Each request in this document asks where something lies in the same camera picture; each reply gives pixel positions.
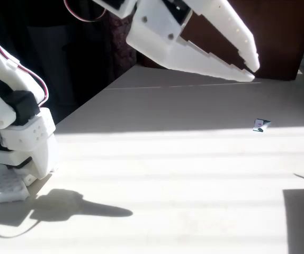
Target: white 3d-printed part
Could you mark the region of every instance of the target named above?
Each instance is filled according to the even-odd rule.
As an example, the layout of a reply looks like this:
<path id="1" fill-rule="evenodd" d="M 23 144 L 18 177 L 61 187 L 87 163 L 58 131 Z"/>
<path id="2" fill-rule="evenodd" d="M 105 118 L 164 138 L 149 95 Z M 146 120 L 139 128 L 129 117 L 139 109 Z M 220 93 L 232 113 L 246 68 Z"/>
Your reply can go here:
<path id="1" fill-rule="evenodd" d="M 0 168 L 0 203 L 25 200 L 30 194 L 21 176 L 13 170 Z"/>

